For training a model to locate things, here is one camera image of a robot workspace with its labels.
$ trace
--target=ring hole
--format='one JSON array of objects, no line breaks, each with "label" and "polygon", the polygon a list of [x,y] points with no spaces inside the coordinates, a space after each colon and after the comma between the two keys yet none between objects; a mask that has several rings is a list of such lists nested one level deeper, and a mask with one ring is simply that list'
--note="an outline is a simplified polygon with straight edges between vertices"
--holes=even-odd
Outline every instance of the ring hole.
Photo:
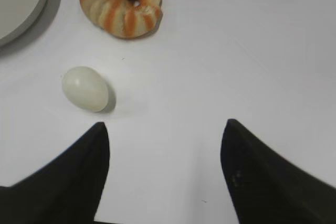
[{"label": "ring hole", "polygon": [[134,3],[133,3],[133,6],[134,6],[134,7],[137,7],[137,6],[139,6],[139,5],[140,5],[140,2],[139,2],[138,0],[134,1]]},{"label": "ring hole", "polygon": [[128,0],[134,7],[137,7],[140,5],[139,0]]}]

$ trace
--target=bundt-shaped object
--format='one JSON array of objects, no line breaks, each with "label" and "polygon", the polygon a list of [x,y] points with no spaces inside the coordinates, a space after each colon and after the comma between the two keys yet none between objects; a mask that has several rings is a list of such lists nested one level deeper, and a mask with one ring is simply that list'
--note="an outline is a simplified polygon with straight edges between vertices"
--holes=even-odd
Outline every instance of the bundt-shaped object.
[{"label": "bundt-shaped object", "polygon": [[161,1],[80,0],[80,5],[95,25],[116,37],[131,39],[154,29],[161,17]]}]

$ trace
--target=white surface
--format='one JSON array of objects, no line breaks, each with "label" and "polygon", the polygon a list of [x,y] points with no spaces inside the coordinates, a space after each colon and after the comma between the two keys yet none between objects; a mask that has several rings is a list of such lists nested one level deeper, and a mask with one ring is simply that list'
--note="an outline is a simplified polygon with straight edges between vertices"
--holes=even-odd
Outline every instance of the white surface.
[{"label": "white surface", "polygon": [[[228,118],[336,185],[336,0],[163,0],[147,39],[115,39],[78,0],[24,49],[0,52],[0,184],[65,150],[96,121],[111,140],[97,219],[235,224],[219,161]],[[113,113],[64,97],[69,68],[113,85]]]},{"label": "white surface", "polygon": [[38,17],[46,0],[0,0],[0,46],[21,35]]}]

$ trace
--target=gray round object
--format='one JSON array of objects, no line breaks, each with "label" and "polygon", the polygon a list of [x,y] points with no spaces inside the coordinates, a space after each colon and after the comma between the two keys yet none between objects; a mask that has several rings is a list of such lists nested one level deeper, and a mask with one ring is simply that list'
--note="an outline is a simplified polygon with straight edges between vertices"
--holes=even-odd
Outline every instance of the gray round object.
[{"label": "gray round object", "polygon": [[0,0],[0,46],[27,30],[45,4],[46,0]]}]

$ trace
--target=egg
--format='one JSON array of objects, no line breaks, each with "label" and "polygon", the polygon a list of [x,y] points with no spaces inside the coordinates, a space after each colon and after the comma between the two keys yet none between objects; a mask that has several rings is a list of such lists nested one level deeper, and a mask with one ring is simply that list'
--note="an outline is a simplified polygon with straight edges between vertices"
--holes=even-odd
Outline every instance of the egg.
[{"label": "egg", "polygon": [[72,68],[64,75],[62,90],[71,103],[91,112],[103,110],[109,101],[105,80],[95,70],[85,66]]}]

